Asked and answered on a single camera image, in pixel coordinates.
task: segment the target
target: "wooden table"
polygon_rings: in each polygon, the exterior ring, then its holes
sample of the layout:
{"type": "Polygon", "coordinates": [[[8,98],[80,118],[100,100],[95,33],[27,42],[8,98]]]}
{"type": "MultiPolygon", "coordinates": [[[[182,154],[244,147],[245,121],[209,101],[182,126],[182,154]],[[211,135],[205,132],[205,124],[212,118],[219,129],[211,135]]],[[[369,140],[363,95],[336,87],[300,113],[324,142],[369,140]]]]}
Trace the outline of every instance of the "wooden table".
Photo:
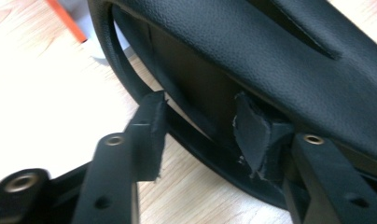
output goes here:
{"type": "MultiPolygon", "coordinates": [[[[376,0],[331,2],[377,42],[376,0]]],[[[0,180],[35,167],[56,177],[90,161],[97,141],[121,132],[136,107],[45,2],[0,0],[0,180]]],[[[288,212],[239,191],[170,136],[161,178],[140,184],[140,204],[142,223],[291,223],[288,212]]]]}

